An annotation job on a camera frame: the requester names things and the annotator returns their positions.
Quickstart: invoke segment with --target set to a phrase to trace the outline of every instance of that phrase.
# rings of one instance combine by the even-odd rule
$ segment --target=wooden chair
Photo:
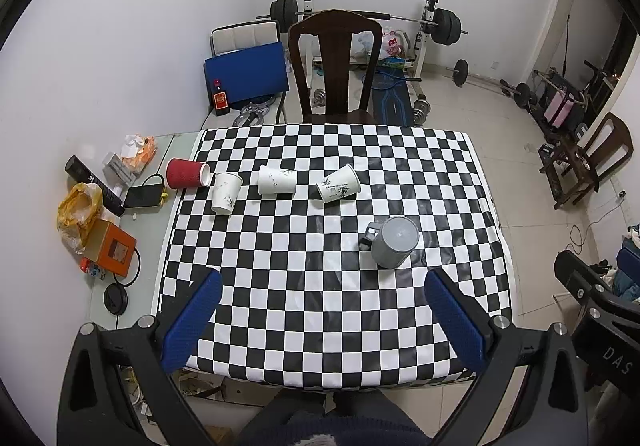
[[[373,48],[362,84],[360,105],[348,112],[349,102],[349,57],[351,36],[354,33],[372,32]],[[300,35],[317,35],[324,70],[326,106],[324,114],[312,114],[309,89],[306,87],[305,70],[300,57]],[[376,121],[367,113],[373,74],[382,46],[382,27],[375,20],[353,12],[327,10],[302,20],[289,28],[289,54],[298,85],[303,123],[347,123],[351,125],[375,125]]]
[[[589,150],[596,139],[598,139],[598,136],[608,121],[613,125],[611,133],[593,152],[589,153]],[[540,169],[540,172],[546,172],[546,169],[549,166],[553,166],[553,162],[556,160],[563,161],[568,163],[569,166],[562,172],[562,175],[567,175],[569,170],[573,170],[577,182],[567,193],[562,194],[562,197],[558,199],[558,202],[556,202],[554,206],[555,209],[558,209],[573,195],[577,194],[573,202],[575,206],[596,184],[599,184],[600,181],[606,179],[610,174],[620,168],[634,152],[631,134],[625,122],[611,113],[607,113],[604,116],[602,122],[584,148],[581,148],[571,138],[565,136],[560,138],[559,143],[556,150],[552,153],[551,159]],[[597,173],[597,167],[606,163],[607,160],[622,147],[626,147],[626,153],[602,173]]]

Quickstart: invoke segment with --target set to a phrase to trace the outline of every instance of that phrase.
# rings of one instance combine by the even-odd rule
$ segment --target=dark pants
[[[324,416],[326,394],[283,388],[240,432],[237,442],[249,439],[273,426],[300,420],[321,419]],[[355,416],[382,419],[396,424],[416,424],[379,390],[371,392],[334,392],[335,409],[328,416]]]

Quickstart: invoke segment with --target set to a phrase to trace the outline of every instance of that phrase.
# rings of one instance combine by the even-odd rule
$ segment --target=paper cup
[[[258,194],[295,193],[298,175],[293,170],[262,165],[258,172]]]
[[[238,174],[229,171],[217,173],[213,185],[212,210],[218,215],[231,215],[241,186],[242,177]]]
[[[166,184],[169,188],[209,186],[211,178],[211,170],[207,163],[174,158],[166,165]]]
[[[316,186],[324,203],[348,197],[362,189],[360,179],[351,165],[343,166],[340,170],[334,171],[316,183]]]

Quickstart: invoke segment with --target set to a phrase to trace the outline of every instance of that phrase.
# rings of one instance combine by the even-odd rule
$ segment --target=screw
[[[563,336],[566,334],[566,325],[561,322],[556,322],[554,323],[554,331],[556,331],[557,334]]]
[[[151,316],[150,314],[145,314],[144,316],[138,318],[138,327],[148,329],[149,327],[151,327],[151,325],[154,324],[154,321],[156,321],[156,319],[153,316]]]
[[[82,327],[80,328],[80,333],[83,336],[89,336],[89,334],[91,334],[93,331],[94,331],[94,324],[91,322],[82,324]]]
[[[494,324],[500,329],[506,329],[511,322],[506,316],[494,316]]]

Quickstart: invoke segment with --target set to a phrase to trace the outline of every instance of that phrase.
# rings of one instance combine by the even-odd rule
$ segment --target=person
[[[236,446],[424,446],[431,442],[379,390],[334,392],[335,409],[325,414],[326,394],[283,388],[240,432]]]

